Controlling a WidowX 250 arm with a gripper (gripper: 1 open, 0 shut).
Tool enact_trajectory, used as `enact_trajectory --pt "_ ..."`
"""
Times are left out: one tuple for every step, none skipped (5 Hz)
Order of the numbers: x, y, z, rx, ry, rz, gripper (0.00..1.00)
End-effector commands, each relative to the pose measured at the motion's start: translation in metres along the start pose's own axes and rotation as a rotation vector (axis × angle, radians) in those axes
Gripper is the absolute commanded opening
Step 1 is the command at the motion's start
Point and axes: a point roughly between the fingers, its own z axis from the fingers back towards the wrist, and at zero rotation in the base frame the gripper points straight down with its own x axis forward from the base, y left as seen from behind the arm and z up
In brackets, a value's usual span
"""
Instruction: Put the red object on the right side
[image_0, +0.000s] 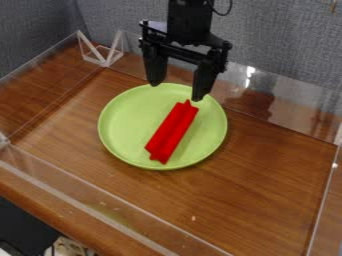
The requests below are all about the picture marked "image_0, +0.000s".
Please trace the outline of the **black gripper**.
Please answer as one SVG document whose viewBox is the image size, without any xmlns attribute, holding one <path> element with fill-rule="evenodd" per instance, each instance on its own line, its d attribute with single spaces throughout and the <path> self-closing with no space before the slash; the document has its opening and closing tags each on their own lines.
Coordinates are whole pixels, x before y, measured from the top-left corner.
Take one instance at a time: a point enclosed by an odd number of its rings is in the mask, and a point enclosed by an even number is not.
<svg viewBox="0 0 342 256">
<path fill-rule="evenodd" d="M 219 72 L 226 70 L 232 44 L 210 32 L 208 22 L 143 20 L 139 23 L 147 80 L 152 87 L 165 79 L 169 58 L 197 65 L 193 72 L 191 100 L 197 102 L 211 92 Z"/>
</svg>

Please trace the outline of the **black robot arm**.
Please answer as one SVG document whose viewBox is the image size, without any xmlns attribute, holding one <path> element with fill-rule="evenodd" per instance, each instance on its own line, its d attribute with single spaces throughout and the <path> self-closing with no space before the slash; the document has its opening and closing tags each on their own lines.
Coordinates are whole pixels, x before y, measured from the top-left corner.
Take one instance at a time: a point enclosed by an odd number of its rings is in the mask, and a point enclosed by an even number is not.
<svg viewBox="0 0 342 256">
<path fill-rule="evenodd" d="M 215 0 L 168 0 L 167 21 L 144 19 L 139 47 L 145 76 L 157 86 L 165 79 L 168 58 L 196 66 L 192 81 L 192 101 L 211 92 L 219 73 L 226 71 L 232 44 L 211 33 L 212 14 L 227 16 L 214 8 Z"/>
</svg>

